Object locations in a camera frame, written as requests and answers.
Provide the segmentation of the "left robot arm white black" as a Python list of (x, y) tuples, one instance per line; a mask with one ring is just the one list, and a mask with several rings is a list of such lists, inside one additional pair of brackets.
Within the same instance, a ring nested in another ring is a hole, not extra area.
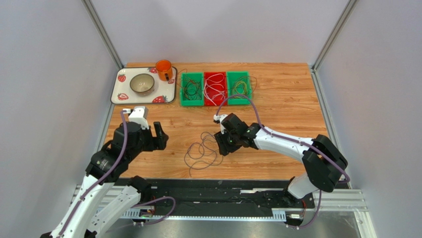
[(106, 194), (120, 175), (141, 153), (164, 150), (169, 139), (160, 122), (151, 127), (124, 121), (115, 130), (113, 139), (96, 152), (86, 169), (86, 176), (66, 215), (43, 238), (100, 238), (130, 208), (152, 205), (152, 185), (140, 176), (132, 177), (120, 194), (98, 210)]

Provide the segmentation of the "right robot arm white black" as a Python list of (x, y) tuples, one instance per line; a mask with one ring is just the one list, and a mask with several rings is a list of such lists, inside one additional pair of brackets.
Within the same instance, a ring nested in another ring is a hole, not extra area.
[(213, 121), (220, 126), (214, 137), (223, 156), (244, 147), (276, 152), (304, 165), (305, 173), (292, 177), (284, 188), (286, 199), (297, 201), (317, 190), (333, 192), (348, 166), (345, 157), (324, 135), (296, 137), (259, 123), (247, 125), (235, 114), (215, 115)]

